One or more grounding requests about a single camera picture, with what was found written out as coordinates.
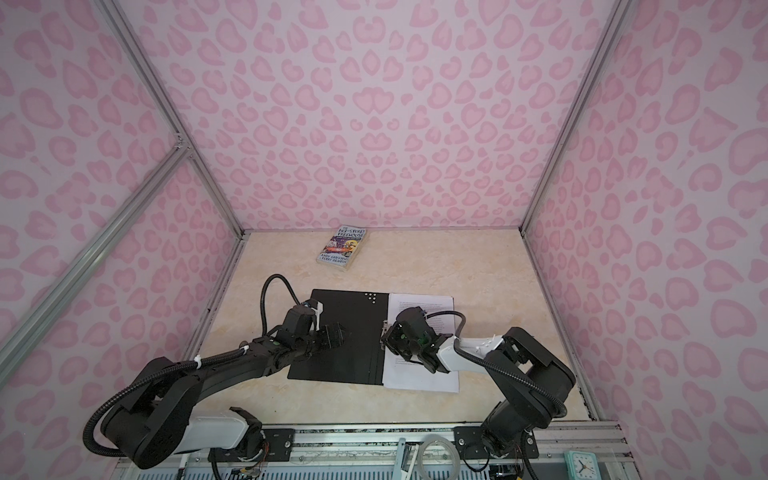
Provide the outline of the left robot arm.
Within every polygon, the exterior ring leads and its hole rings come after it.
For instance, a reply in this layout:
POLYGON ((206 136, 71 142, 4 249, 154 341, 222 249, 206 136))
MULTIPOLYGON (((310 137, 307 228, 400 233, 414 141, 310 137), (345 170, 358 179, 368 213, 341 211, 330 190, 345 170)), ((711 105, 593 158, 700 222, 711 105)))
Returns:
POLYGON ((126 457, 141 469, 204 449, 239 460, 265 458, 263 424, 253 414, 241 407, 200 414, 195 407, 215 393, 342 346, 344 327, 320 325, 320 314, 319 304, 300 303, 282 324, 234 350, 180 362, 153 359, 86 421, 83 445, 98 456, 126 457))

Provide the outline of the metal folder clip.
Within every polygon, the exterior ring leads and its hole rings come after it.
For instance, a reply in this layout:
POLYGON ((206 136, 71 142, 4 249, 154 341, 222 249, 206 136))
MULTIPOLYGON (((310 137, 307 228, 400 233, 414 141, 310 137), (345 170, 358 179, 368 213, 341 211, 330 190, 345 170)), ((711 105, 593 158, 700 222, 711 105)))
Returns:
POLYGON ((380 346, 382 350, 386 349, 386 338, 387 338, 387 332, 389 330, 389 323, 388 321, 383 322, 382 331, 381 331, 381 337, 380 337, 380 346))

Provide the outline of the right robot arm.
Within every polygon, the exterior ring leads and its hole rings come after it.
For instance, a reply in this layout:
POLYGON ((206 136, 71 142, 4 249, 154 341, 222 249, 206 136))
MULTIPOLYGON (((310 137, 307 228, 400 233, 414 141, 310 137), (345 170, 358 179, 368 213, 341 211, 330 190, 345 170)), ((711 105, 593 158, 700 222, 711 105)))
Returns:
POLYGON ((567 416, 576 385, 572 370, 527 330, 464 338, 466 316, 455 310, 428 313, 419 306, 397 314, 381 343, 402 360, 432 374, 487 374, 503 395, 481 424, 480 441, 493 457, 526 451, 527 433, 567 416))

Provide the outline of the printed sheet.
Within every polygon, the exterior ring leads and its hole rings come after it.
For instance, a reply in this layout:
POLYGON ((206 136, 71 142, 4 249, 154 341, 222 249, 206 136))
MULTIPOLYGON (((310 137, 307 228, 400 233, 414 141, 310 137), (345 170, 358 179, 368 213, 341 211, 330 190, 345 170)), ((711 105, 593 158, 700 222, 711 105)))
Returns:
MULTIPOLYGON (((454 309, 454 300, 450 296, 390 293, 387 326, 392 326, 397 315, 410 307, 420 307, 427 313, 447 311, 454 309)), ((459 392, 457 372, 430 373, 423 365, 407 362, 387 347, 384 347, 384 354, 382 382, 385 388, 452 394, 459 392)))

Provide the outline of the black A4 clip folder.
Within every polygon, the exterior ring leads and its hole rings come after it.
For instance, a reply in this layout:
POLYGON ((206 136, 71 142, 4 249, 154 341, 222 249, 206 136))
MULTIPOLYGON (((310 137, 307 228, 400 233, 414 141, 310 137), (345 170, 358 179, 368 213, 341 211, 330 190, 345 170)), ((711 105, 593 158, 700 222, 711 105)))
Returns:
POLYGON ((323 306, 319 324, 328 348, 293 363, 288 378, 381 386, 389 295, 315 289, 311 298, 323 306))

